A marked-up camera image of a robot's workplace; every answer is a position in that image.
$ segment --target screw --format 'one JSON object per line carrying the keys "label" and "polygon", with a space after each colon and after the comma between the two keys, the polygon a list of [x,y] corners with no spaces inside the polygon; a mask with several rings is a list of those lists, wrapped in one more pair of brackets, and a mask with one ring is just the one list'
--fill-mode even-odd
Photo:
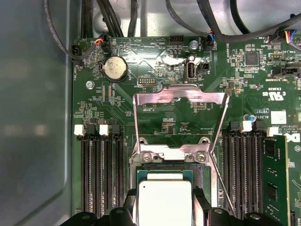
{"label": "screw", "polygon": [[151,153],[149,153],[149,152],[146,152],[146,153],[144,153],[143,155],[142,155],[142,161],[144,162],[144,163],[150,163],[151,162]]}
{"label": "screw", "polygon": [[222,214],[222,210],[221,209],[215,209],[214,211],[215,211],[215,213]]}
{"label": "screw", "polygon": [[86,88],[87,88],[87,89],[93,89],[93,88],[94,88],[94,82],[92,82],[92,81],[87,81],[87,82],[86,82]]}
{"label": "screw", "polygon": [[89,218],[90,218],[90,216],[88,216],[88,215],[85,215],[85,216],[82,217],[83,220],[87,220]]}
{"label": "screw", "polygon": [[202,152],[199,152],[199,153],[197,153],[196,159],[198,162],[205,162],[206,155],[204,155]]}
{"label": "screw", "polygon": [[188,60],[189,60],[189,61],[194,61],[194,59],[195,59],[195,57],[194,57],[193,55],[190,55],[190,56],[188,57]]}
{"label": "screw", "polygon": [[251,218],[255,219],[255,220],[259,220],[260,217],[257,214],[251,214],[250,215]]}
{"label": "screw", "polygon": [[198,48],[198,41],[193,40],[189,43],[189,48],[192,50],[196,50]]}

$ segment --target red wire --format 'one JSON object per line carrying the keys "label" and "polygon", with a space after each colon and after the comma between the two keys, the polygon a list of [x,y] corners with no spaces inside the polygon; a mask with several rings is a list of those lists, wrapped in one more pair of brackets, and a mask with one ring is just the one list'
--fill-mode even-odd
{"label": "red wire", "polygon": [[287,31],[287,36],[288,36],[288,41],[291,42],[290,41],[291,40],[291,31],[290,30]]}

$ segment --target integrated circuit chip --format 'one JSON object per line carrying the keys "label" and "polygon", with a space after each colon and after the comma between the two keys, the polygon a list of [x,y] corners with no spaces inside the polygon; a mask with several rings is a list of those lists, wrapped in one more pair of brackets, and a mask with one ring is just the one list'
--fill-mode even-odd
{"label": "integrated circuit chip", "polygon": [[277,201],[277,188],[271,183],[268,183],[267,195],[272,200]]}
{"label": "integrated circuit chip", "polygon": [[276,157],[276,147],[273,142],[266,141],[265,143],[266,154],[272,157]]}
{"label": "integrated circuit chip", "polygon": [[258,53],[246,53],[246,66],[257,66],[258,65]]}

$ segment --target white label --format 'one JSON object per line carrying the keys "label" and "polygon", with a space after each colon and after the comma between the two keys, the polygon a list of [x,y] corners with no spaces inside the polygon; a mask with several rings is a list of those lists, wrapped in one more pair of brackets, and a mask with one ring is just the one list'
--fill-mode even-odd
{"label": "white label", "polygon": [[282,101],[284,100],[283,96],[285,95],[285,92],[282,92],[282,94],[280,92],[269,92],[269,97],[271,101]]}
{"label": "white label", "polygon": [[286,124],[286,111],[271,111],[271,124]]}

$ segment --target capacitor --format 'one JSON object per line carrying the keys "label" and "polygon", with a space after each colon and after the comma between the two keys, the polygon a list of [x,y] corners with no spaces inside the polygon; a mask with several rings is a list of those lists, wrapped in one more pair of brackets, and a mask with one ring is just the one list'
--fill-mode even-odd
{"label": "capacitor", "polygon": [[255,117],[255,115],[252,115],[252,114],[245,114],[244,115],[244,120],[245,121],[255,122],[256,121],[256,117]]}
{"label": "capacitor", "polygon": [[113,82],[122,81],[128,73],[127,63],[120,56],[111,56],[101,65],[101,71]]}
{"label": "capacitor", "polygon": [[189,50],[196,50],[196,49],[198,49],[198,41],[192,40],[189,43]]}

